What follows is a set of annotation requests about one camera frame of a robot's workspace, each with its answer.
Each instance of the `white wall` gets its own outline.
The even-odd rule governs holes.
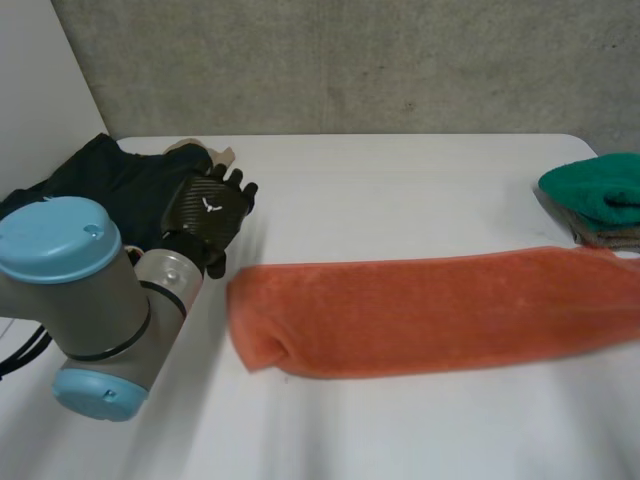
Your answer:
[[[49,0],[0,1],[0,198],[106,128]]]

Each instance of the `orange towel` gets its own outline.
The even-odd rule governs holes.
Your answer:
[[[320,378],[495,367],[640,333],[640,262],[606,250],[258,266],[227,295],[249,370]]]

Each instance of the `black ring on arm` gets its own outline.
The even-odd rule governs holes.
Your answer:
[[[184,306],[184,303],[182,303],[182,300],[180,300],[178,296],[171,290],[163,287],[162,285],[158,285],[157,283],[149,282],[147,280],[140,280],[140,285],[142,285],[143,288],[148,288],[149,290],[153,290],[154,292],[158,292],[160,295],[164,295],[165,297],[167,297],[169,300],[171,300],[171,303],[173,303],[176,308],[180,310],[182,316],[184,318],[187,318],[187,308]]]
[[[69,357],[71,360],[76,360],[78,362],[97,362],[100,360],[106,360],[107,358],[111,358],[114,355],[124,352],[127,348],[131,347],[135,344],[140,337],[144,335],[144,332],[147,331],[149,324],[151,323],[151,304],[149,303],[149,299],[147,299],[147,318],[144,319],[144,323],[138,329],[136,333],[133,334],[129,340],[124,343],[121,343],[117,347],[110,348],[109,350],[105,350],[104,352],[97,353],[95,355],[75,355],[73,353],[64,352],[64,354]]]

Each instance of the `green towel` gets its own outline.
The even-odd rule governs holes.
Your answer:
[[[594,231],[640,224],[640,155],[612,153],[545,173],[538,186]]]

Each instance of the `concrete wall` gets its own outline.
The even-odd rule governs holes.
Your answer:
[[[637,0],[54,0],[109,130],[640,150]]]

